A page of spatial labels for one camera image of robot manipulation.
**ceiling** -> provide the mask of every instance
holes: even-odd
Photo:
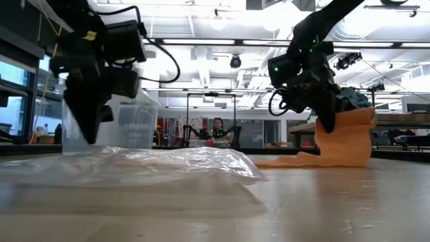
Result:
[[[30,0],[34,5],[37,0]],[[246,10],[245,0],[89,0],[94,10],[115,11],[129,5],[137,5],[149,38],[203,38],[203,39],[291,39],[292,27],[310,12],[300,11],[288,0],[279,1],[264,10]],[[407,5],[419,5],[417,15],[412,11],[365,9],[379,5],[379,0],[367,0],[332,29],[327,40],[334,41],[405,41],[430,42],[430,1],[410,0]],[[61,22],[42,6],[48,15]],[[135,19],[136,13],[129,11],[113,16],[103,16],[106,24]],[[156,52],[156,58],[148,60],[144,68],[150,68],[161,80],[172,78],[175,66],[171,60],[154,46],[145,46]],[[268,88],[269,77],[265,76],[267,59],[285,52],[285,48],[250,46],[203,46],[204,58],[196,54],[196,46],[166,46],[178,61],[181,76],[178,82],[161,87],[200,88]],[[337,52],[330,56],[330,64],[337,62]],[[336,70],[335,81],[342,86],[360,87],[369,81],[381,81],[390,91],[405,91],[402,76],[430,62],[430,50],[382,50],[362,49],[363,60],[346,70]],[[242,65],[230,68],[232,55],[239,55]],[[240,106],[257,106],[267,94],[244,95],[238,98]],[[182,98],[183,93],[163,93],[160,98]]]

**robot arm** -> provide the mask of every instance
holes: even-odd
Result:
[[[335,127],[335,114],[356,107],[346,99],[339,99],[340,87],[334,82],[327,55],[334,53],[333,43],[323,42],[331,29],[364,0],[333,0],[320,11],[311,13],[294,26],[294,37],[287,53],[268,61],[273,93],[281,95],[279,108],[301,113],[312,108],[327,132]]]

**table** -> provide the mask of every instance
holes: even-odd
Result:
[[[429,128],[430,114],[376,114],[376,129]],[[301,124],[288,128],[294,135],[294,146],[302,146],[302,135],[315,134],[315,123]]]
[[[271,160],[273,156],[250,156]],[[427,241],[430,166],[264,170],[140,188],[0,185],[0,241]]]

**black hair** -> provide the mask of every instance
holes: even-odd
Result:
[[[222,121],[222,118],[214,118],[214,129],[212,131],[212,134],[216,134],[216,129],[215,129],[215,121],[219,120],[221,122],[221,130],[224,131],[224,122]]]

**camera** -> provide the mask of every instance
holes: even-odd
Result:
[[[238,55],[234,55],[230,61],[231,68],[239,68],[242,65],[241,58]]]

